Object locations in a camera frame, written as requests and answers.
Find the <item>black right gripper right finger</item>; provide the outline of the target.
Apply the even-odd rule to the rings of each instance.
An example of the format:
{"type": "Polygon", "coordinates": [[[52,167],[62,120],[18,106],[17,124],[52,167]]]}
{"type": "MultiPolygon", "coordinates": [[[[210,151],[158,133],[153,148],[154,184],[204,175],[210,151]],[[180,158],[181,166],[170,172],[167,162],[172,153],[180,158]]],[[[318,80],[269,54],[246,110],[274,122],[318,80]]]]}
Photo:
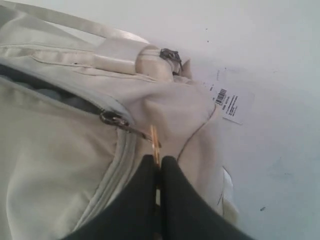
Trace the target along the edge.
{"type": "Polygon", "coordinates": [[[195,191],[176,159],[161,162],[161,220],[164,240],[250,240],[217,214],[195,191]]]}

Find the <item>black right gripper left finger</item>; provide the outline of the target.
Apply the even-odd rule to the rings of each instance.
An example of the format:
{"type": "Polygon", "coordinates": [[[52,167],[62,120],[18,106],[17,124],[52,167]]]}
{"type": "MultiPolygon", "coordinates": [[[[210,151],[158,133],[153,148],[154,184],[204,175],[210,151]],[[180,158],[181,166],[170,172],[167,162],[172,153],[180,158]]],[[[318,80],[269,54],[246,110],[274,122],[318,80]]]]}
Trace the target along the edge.
{"type": "Polygon", "coordinates": [[[157,169],[145,155],[129,183],[111,204],[65,240],[152,240],[157,169]]]}

